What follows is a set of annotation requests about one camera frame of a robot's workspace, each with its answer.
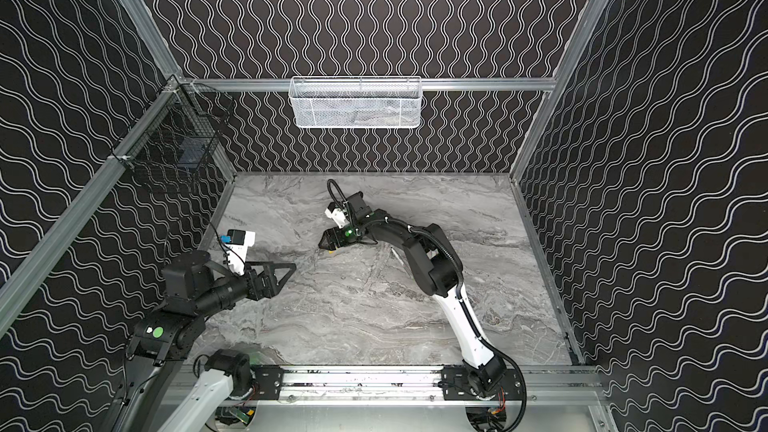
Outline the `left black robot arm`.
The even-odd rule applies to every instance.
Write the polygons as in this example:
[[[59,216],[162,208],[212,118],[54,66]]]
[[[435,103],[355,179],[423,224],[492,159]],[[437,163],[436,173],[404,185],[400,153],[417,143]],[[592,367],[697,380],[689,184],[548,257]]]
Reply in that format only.
[[[201,250],[174,258],[161,271],[165,281],[161,303],[135,324],[123,354],[125,362],[147,361],[152,370],[145,379],[124,379],[120,407],[108,423],[110,430],[149,430],[163,396],[208,321],[242,301],[276,297],[296,270],[291,262],[248,261],[237,274]],[[225,400],[246,401],[258,389],[247,354],[216,351],[208,355],[192,393],[163,427],[198,431]]]

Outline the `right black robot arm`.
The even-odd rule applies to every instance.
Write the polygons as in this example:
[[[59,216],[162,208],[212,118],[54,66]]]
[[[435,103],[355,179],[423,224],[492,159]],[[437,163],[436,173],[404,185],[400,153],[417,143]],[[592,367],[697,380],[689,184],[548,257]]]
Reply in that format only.
[[[490,344],[471,309],[463,263],[442,228],[412,225],[383,209],[374,210],[361,192],[329,195],[325,215],[335,225],[323,232],[318,247],[332,252],[370,241],[399,250],[415,283],[437,302],[459,342],[468,382],[464,389],[478,397],[494,396],[506,373],[505,360]]]

